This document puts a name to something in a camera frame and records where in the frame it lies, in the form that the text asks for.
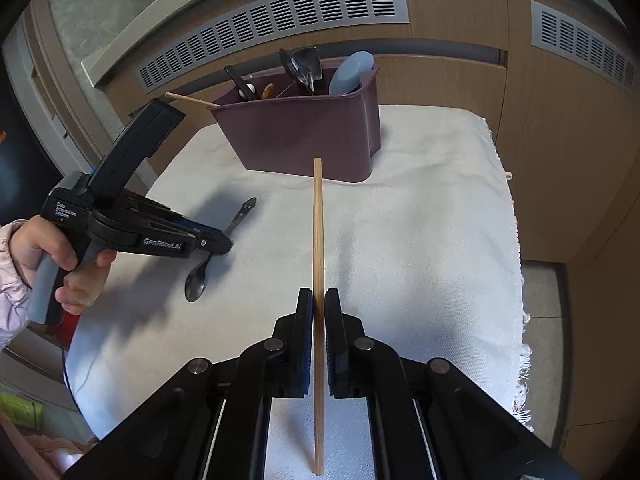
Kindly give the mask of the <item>pink sleeve forearm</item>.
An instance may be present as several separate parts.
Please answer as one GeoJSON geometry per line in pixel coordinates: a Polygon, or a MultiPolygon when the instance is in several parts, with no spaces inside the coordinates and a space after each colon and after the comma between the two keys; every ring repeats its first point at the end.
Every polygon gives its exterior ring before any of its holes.
{"type": "Polygon", "coordinates": [[[0,252],[0,347],[6,346],[27,326],[30,287],[23,281],[11,256],[10,241],[25,223],[16,220],[1,228],[0,252]]]}

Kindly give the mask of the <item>person's left hand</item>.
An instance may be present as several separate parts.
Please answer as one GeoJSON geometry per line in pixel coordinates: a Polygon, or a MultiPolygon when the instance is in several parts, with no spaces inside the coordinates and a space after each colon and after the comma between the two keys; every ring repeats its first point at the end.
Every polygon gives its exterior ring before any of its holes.
{"type": "Polygon", "coordinates": [[[20,225],[9,237],[9,253],[29,288],[28,317],[43,321],[50,299],[72,315],[91,307],[104,289],[117,252],[101,249],[82,261],[70,239],[40,216],[20,225]]]}

